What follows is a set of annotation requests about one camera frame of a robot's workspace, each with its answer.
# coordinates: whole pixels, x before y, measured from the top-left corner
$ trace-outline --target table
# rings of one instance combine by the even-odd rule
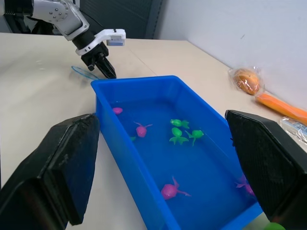
[[[93,113],[95,93],[90,81],[71,70],[86,68],[75,46],[60,36],[0,34],[1,178],[4,184],[18,164],[54,125]],[[118,78],[177,75],[224,116],[226,109],[280,116],[236,91],[228,67],[187,41],[127,40],[110,47],[109,61]],[[101,76],[98,70],[94,74]],[[263,229],[264,215],[247,230]],[[67,229],[146,229],[126,183],[100,134],[96,170],[84,223]]]

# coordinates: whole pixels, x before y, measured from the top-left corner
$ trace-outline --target plastic bag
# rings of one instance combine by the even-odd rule
[[[280,126],[287,133],[294,135],[299,141],[307,145],[307,126],[288,117],[284,117],[280,120]]]
[[[231,69],[228,74],[238,89],[250,95],[255,95],[260,89],[264,88],[260,77],[260,70],[257,67]]]

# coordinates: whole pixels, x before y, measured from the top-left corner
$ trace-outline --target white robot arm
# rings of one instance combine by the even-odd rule
[[[69,0],[0,0],[0,15],[22,15],[54,24],[61,34],[77,47],[76,53],[90,71],[97,66],[107,78],[116,78],[107,60],[109,46],[123,46],[123,29],[108,29],[94,35],[79,8]]]

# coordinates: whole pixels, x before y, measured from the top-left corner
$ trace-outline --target white wall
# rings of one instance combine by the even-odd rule
[[[168,0],[157,37],[258,66],[269,91],[307,109],[307,0]]]

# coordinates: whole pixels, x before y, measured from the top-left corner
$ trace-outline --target purple toy fish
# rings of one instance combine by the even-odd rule
[[[146,128],[152,125],[142,126],[140,123],[136,123],[136,124],[139,125],[139,127],[136,128],[136,133],[138,134],[139,137],[144,138],[147,133]]]
[[[113,112],[114,112],[116,115],[118,115],[118,114],[121,114],[121,113],[123,112],[123,109],[122,109],[122,108],[119,108],[119,107],[113,108]]]
[[[242,177],[239,179],[241,184],[236,183],[236,188],[242,188],[245,186],[245,190],[248,194],[255,196],[254,191],[251,189],[250,185],[248,184],[248,181],[245,177],[245,175],[242,175]]]
[[[172,178],[173,178],[173,181],[174,181],[174,185],[166,184],[166,185],[164,185],[163,189],[161,190],[161,194],[162,194],[164,200],[168,200],[168,199],[175,197],[177,195],[177,193],[181,193],[181,194],[184,194],[186,196],[191,196],[190,194],[188,194],[186,192],[179,191],[178,190],[179,184],[174,179],[174,177],[172,177]]]

